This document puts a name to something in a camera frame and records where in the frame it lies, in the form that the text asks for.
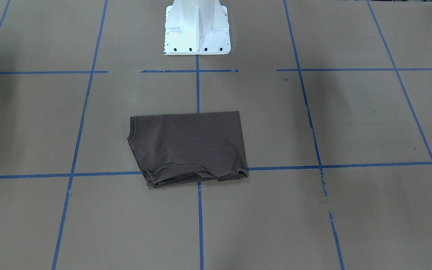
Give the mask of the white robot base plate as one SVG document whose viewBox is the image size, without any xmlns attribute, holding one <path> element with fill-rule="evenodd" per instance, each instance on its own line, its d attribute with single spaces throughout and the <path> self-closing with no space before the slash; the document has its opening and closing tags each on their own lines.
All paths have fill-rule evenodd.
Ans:
<svg viewBox="0 0 432 270">
<path fill-rule="evenodd" d="M 231 52 L 228 9 L 219 0 L 175 0 L 166 7 L 165 55 Z"/>
</svg>

